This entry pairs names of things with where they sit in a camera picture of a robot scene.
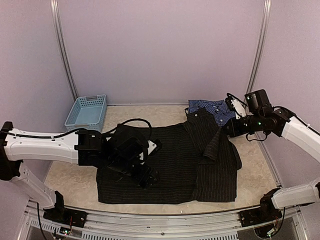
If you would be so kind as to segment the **black pinstriped long sleeve shirt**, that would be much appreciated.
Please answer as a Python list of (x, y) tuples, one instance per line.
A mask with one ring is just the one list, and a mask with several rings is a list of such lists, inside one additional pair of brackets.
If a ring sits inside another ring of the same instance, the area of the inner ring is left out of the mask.
[(96, 173), (98, 201), (104, 204), (181, 204), (233, 202), (242, 162), (214, 116), (204, 108), (189, 113), (175, 125), (139, 128), (161, 142), (161, 149), (147, 159), (159, 180), (143, 189), (128, 176), (100, 168)]

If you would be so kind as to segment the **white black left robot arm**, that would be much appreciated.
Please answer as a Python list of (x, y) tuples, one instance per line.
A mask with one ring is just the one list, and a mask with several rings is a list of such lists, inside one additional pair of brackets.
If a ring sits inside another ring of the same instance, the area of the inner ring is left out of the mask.
[(161, 148), (125, 121), (107, 132), (77, 128), (66, 133), (25, 132), (10, 121), (0, 131), (0, 178), (25, 191), (43, 209), (44, 218), (72, 227), (83, 227), (87, 213), (66, 208), (61, 193), (47, 187), (24, 160), (46, 160), (110, 169), (130, 177), (141, 188), (158, 181), (159, 173), (146, 164)]

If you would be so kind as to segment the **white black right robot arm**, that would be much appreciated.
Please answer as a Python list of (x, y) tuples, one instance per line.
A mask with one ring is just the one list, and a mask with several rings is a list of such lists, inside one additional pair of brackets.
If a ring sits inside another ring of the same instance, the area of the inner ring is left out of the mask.
[[(247, 93), (241, 101), (227, 93), (225, 99), (235, 117), (223, 127), (231, 138), (262, 132), (265, 136), (275, 134), (312, 156), (320, 159), (320, 133), (300, 119), (296, 113), (283, 107), (272, 106), (264, 89)], [(320, 201), (320, 180), (292, 187), (278, 187), (264, 194), (259, 207), (239, 213), (243, 227), (257, 225), (284, 216), (285, 208), (307, 206)]]

